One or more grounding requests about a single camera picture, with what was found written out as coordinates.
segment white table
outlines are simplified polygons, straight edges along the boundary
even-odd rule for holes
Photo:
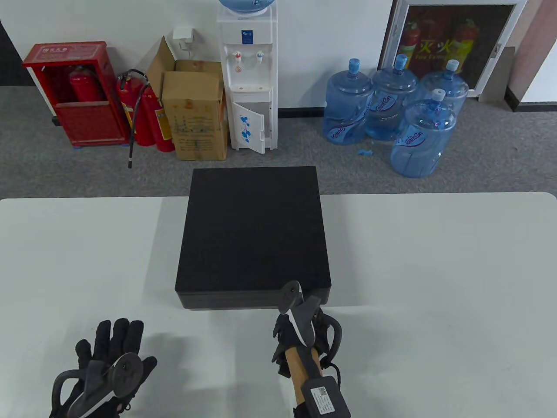
[[[557,202],[546,193],[322,196],[354,417],[557,416]],[[277,312],[174,292],[187,198],[0,201],[0,416],[46,417],[99,321],[159,365],[127,417],[290,416]]]

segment blue flower decal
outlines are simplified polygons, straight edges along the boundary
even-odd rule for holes
[[[247,116],[240,116],[240,120],[243,123],[242,136],[244,140],[249,144],[251,132],[247,129],[250,127],[250,124],[247,122]]]

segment qr code label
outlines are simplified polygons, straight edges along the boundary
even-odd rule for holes
[[[335,412],[335,407],[331,402],[331,398],[329,397],[325,386],[314,387],[313,389],[311,389],[311,395],[313,396],[315,405],[317,406],[320,415]]]

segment cardboard box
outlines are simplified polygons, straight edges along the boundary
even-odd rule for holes
[[[174,60],[163,37],[147,71],[181,160],[225,160],[228,120],[220,62]]]

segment red cabinet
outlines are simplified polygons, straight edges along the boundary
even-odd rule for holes
[[[116,76],[105,42],[37,44],[23,65],[37,76],[74,147],[128,143],[130,127],[115,90]],[[92,79],[76,82],[76,70]],[[77,89],[90,92],[91,83],[98,83],[97,98],[103,100],[80,101],[87,94]]]

